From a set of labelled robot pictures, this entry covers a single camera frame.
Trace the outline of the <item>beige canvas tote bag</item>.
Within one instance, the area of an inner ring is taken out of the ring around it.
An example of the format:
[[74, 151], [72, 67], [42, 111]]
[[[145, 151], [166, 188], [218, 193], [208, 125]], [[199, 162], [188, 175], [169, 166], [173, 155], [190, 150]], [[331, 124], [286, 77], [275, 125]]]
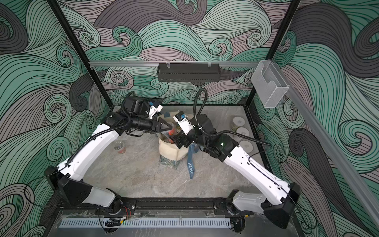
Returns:
[[179, 111], [166, 112], [163, 115], [159, 116], [159, 118], [164, 119], [166, 122], [173, 126], [170, 131], [157, 134], [159, 138], [159, 161], [161, 164], [174, 168], [176, 168], [181, 162], [186, 162], [189, 178], [193, 179], [195, 175], [193, 155], [199, 152], [200, 148], [198, 145], [195, 145], [193, 143], [188, 148], [184, 146], [178, 148], [174, 144], [170, 136], [178, 135], [181, 131], [180, 126], [174, 120], [174, 116], [177, 113], [179, 113]]

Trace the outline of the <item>red label seed jar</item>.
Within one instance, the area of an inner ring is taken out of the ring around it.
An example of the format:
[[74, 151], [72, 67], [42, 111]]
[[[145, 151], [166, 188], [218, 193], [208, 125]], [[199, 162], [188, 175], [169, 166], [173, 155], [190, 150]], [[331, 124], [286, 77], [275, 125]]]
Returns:
[[125, 147], [124, 142], [123, 141], [117, 141], [117, 142], [115, 142], [115, 144], [114, 144], [114, 150], [118, 154], [124, 154], [125, 151], [126, 151], [126, 147]]

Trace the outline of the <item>green label seed jar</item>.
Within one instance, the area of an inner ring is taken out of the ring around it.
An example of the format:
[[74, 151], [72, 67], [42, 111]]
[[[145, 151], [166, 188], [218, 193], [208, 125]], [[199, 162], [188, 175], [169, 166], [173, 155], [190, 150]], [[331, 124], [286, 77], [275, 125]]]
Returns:
[[245, 126], [245, 119], [239, 116], [233, 117], [231, 120], [230, 128], [236, 132], [238, 128]]

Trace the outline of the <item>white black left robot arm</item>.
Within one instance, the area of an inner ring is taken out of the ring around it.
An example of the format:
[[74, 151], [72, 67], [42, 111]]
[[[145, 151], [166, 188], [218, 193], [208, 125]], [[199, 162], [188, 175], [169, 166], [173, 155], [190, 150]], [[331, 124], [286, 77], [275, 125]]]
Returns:
[[136, 129], [145, 133], [169, 131], [173, 126], [162, 118], [108, 114], [78, 150], [57, 167], [48, 167], [44, 174], [49, 185], [70, 205], [93, 204], [116, 213], [121, 207], [121, 198], [109, 189], [101, 189], [83, 181], [83, 177], [100, 154], [125, 131]]

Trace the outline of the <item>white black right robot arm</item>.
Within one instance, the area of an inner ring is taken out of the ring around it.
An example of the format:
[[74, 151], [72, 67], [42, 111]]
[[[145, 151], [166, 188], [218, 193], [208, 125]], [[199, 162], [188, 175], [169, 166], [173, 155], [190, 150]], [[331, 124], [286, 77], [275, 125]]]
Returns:
[[287, 183], [256, 162], [243, 147], [226, 134], [206, 136], [194, 131], [180, 132], [172, 140], [178, 148], [197, 144], [211, 157], [242, 174], [256, 188], [258, 194], [238, 191], [232, 195], [232, 208], [264, 215], [275, 226], [287, 228], [301, 194], [297, 183]]

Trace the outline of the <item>black perforated wall shelf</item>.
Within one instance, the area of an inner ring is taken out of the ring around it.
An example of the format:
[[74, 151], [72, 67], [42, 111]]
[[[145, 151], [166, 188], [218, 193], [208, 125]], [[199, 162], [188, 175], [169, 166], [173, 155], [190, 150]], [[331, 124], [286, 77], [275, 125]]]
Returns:
[[201, 84], [218, 82], [221, 78], [221, 69], [218, 64], [210, 66], [204, 64], [159, 64], [158, 79], [161, 82], [191, 82]]

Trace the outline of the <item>aluminium wall rail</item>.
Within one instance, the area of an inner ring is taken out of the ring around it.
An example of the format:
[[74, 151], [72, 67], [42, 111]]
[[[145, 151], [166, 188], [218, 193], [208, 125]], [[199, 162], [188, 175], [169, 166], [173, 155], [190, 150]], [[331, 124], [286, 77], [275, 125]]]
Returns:
[[220, 67], [256, 67], [258, 62], [244, 62], [244, 61], [121, 61], [121, 60], [94, 60], [89, 61], [91, 67], [158, 67], [159, 64], [166, 64], [168, 67], [171, 64], [204, 64], [212, 65], [218, 64]]

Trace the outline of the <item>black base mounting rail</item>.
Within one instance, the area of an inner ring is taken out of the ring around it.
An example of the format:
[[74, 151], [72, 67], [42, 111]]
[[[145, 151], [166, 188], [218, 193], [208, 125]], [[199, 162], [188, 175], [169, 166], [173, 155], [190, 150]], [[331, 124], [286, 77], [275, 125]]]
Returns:
[[206, 211], [215, 215], [245, 216], [253, 215], [255, 211], [241, 211], [232, 206], [229, 198], [121, 198], [120, 214], [136, 215], [143, 211]]

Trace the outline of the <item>clear acrylic wall box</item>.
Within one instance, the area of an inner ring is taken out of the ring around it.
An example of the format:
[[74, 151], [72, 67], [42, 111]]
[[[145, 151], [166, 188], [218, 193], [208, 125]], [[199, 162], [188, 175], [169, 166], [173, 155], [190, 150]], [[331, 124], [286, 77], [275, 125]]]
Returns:
[[258, 63], [251, 82], [264, 108], [275, 108], [289, 89], [279, 65], [271, 60]]

